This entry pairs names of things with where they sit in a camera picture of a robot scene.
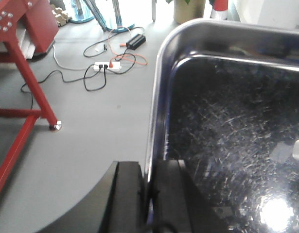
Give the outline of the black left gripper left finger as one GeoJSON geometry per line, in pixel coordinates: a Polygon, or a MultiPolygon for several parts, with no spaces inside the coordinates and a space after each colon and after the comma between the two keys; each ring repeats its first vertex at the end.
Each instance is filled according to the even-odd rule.
{"type": "Polygon", "coordinates": [[[42,233],[139,233],[144,225],[138,162],[114,161],[98,183],[42,233]]]}

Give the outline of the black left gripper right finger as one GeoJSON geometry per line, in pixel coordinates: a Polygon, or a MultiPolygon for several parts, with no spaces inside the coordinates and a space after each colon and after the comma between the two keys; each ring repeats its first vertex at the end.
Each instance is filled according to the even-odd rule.
{"type": "Polygon", "coordinates": [[[227,224],[202,197],[182,160],[156,163],[151,197],[154,233],[227,232],[227,224]]]}

